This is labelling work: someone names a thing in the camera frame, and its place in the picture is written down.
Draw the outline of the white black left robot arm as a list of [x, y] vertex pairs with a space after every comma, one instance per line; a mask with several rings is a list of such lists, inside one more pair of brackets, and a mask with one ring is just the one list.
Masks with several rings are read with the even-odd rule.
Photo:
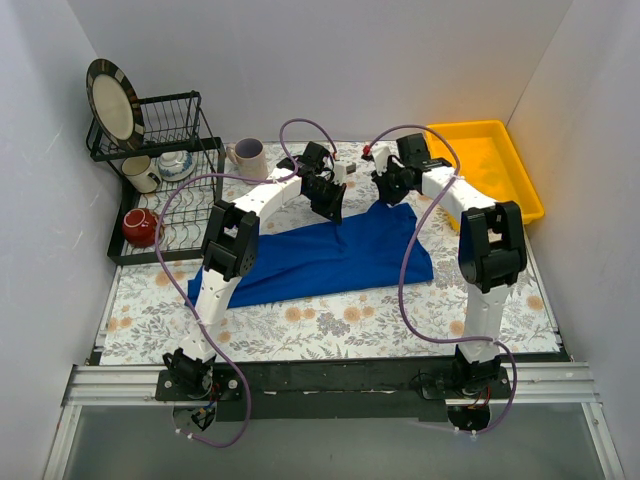
[[213, 374], [218, 351], [211, 331], [240, 280], [256, 265], [260, 223], [299, 196], [307, 197], [318, 215], [341, 223], [346, 177], [355, 171], [353, 163], [310, 142], [301, 155], [277, 163], [266, 179], [252, 180], [254, 188], [245, 195], [214, 203], [201, 246], [200, 293], [196, 301], [186, 301], [196, 327], [174, 352], [163, 356], [172, 385], [182, 394], [200, 400], [220, 391]]

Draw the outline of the blue printed t shirt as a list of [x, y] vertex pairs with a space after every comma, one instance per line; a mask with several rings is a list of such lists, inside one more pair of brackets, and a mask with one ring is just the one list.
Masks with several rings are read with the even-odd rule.
[[262, 235], [256, 265], [229, 306], [395, 287], [416, 222], [410, 205], [376, 202], [340, 225], [326, 222]]

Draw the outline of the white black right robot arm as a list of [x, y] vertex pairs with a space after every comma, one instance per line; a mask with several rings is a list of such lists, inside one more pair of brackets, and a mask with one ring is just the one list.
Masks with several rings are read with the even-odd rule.
[[370, 142], [362, 157], [375, 165], [372, 180], [382, 202], [396, 205], [416, 191], [458, 221], [458, 265], [468, 297], [451, 386], [464, 397], [475, 397], [500, 378], [500, 355], [506, 350], [499, 340], [504, 305], [527, 266], [521, 210], [464, 180], [458, 154], [432, 157], [423, 135], [407, 135], [396, 144], [392, 152]]

